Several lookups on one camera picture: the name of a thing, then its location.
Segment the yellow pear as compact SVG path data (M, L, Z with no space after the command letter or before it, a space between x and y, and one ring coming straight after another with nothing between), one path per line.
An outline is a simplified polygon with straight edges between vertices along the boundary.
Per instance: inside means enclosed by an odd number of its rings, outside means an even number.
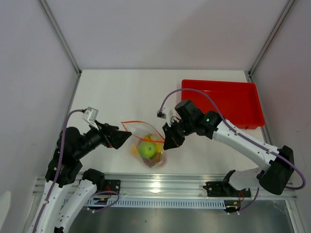
M153 136L154 136L153 134L149 133L149 134L144 136L143 141L153 143Z

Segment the clear orange-zip bag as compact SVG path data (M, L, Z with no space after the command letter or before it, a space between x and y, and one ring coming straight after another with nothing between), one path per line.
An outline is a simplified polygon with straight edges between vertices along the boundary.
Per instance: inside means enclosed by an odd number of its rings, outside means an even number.
M130 151L133 156L149 168L165 165L164 137L154 126L139 120L122 121L121 125L132 134Z

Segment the green apple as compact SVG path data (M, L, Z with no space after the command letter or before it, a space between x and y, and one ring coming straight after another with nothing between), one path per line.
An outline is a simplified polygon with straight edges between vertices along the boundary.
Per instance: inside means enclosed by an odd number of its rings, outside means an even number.
M151 158L156 153L156 145L143 141L138 145L138 152L142 158Z

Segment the yellow orange with leaf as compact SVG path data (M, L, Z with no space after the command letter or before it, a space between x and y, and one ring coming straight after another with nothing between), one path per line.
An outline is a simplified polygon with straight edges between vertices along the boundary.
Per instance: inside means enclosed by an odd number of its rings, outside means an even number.
M132 145L131 146L131 153L134 155L134 156L139 156L139 152L137 150L137 147L135 145Z

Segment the red grape bunch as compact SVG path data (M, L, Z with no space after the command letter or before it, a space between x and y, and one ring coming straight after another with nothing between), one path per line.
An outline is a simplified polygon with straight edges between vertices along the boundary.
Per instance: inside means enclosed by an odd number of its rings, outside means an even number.
M142 158L142 161L147 167L150 167L150 168L161 165L161 161L154 161L148 158Z

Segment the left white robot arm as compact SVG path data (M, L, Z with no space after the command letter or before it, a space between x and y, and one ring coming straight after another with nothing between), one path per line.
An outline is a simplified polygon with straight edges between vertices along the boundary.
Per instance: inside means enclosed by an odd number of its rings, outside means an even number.
M81 159L99 146L119 149L132 134L121 131L117 126L98 123L80 134L75 127L68 127L60 133L57 148L45 175L43 195L28 228L29 233L67 233L88 199L94 194L107 193L118 196L115 190L108 190L105 174L88 169L83 173L76 191L68 202L64 202L82 168Z

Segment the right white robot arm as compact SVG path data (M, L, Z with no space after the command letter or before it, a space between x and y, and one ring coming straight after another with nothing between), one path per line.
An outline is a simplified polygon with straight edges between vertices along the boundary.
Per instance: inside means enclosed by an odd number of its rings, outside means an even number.
M229 171L222 181L222 191L233 196L246 188L263 188L281 195L294 172L294 153L291 148L261 142L239 130L215 111L203 113L190 100L178 103L175 110L180 120L173 120L173 112L165 108L157 116L166 119L164 150L180 147L190 134L204 136L236 150L257 165L257 168Z

